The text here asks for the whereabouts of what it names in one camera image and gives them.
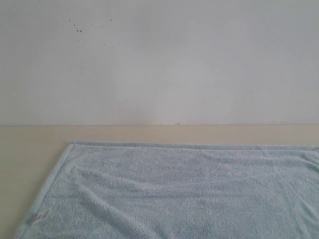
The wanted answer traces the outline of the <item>light blue terry towel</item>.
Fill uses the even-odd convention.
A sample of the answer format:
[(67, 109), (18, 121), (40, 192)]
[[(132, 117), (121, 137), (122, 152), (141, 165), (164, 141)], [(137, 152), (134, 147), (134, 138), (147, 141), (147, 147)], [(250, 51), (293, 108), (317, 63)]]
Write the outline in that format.
[(75, 141), (17, 239), (316, 239), (319, 149)]

